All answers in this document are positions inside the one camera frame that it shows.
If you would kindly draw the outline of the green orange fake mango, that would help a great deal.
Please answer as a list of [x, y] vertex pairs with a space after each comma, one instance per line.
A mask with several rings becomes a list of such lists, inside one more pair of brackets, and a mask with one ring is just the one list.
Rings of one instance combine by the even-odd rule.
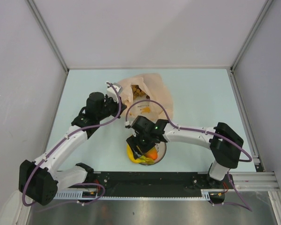
[[151, 149], [148, 152], [146, 152], [144, 156], [152, 160], [156, 160], [158, 158], [158, 153], [156, 149]]

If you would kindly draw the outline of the translucent orange plastic bag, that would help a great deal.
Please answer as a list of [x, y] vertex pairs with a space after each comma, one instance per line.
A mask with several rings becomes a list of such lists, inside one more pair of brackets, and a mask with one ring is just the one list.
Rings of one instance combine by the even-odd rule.
[[173, 118], [173, 98], [159, 74], [139, 74], [123, 79], [118, 84], [123, 88], [120, 96], [127, 106], [122, 115], [126, 115], [128, 121], [138, 115], [151, 121], [166, 119], [164, 111], [170, 119]]

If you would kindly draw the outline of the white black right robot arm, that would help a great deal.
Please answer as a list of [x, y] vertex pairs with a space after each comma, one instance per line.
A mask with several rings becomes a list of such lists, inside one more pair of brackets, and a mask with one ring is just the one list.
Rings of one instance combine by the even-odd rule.
[[137, 157], [148, 153], [157, 143], [179, 142], [201, 146], [211, 150], [214, 162], [207, 175], [207, 184], [218, 188], [230, 169], [238, 167], [243, 139], [227, 124], [219, 122], [215, 127], [179, 127], [171, 120], [156, 122], [137, 116], [133, 122], [126, 121], [126, 128], [134, 134], [126, 142]]

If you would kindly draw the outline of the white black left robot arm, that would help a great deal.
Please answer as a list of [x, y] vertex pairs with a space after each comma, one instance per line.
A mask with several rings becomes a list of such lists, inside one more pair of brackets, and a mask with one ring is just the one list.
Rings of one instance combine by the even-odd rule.
[[71, 186], [95, 185], [95, 175], [92, 167], [77, 163], [71, 169], [59, 170], [63, 162], [102, 127], [102, 120], [112, 116], [120, 117], [125, 110], [117, 90], [108, 89], [107, 94], [92, 92], [78, 116], [72, 121], [66, 134], [50, 150], [33, 161], [25, 160], [20, 165], [19, 191], [22, 192], [22, 203], [26, 197], [43, 206], [50, 203], [56, 193]]

